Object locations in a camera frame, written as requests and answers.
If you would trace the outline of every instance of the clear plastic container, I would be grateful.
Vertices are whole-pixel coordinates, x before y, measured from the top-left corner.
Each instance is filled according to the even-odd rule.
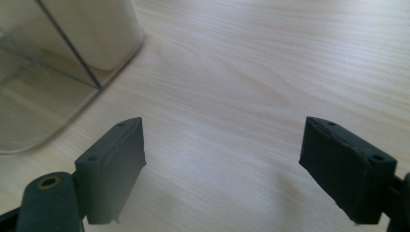
[[[0,154],[58,131],[142,40],[132,0],[0,1]]]

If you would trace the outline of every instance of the light wood grain surface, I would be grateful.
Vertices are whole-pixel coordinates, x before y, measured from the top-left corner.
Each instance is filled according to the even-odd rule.
[[[410,2],[137,0],[145,43],[64,130],[0,157],[0,211],[119,121],[148,165],[120,224],[86,231],[385,231],[355,225],[298,164],[307,116],[410,171]]]

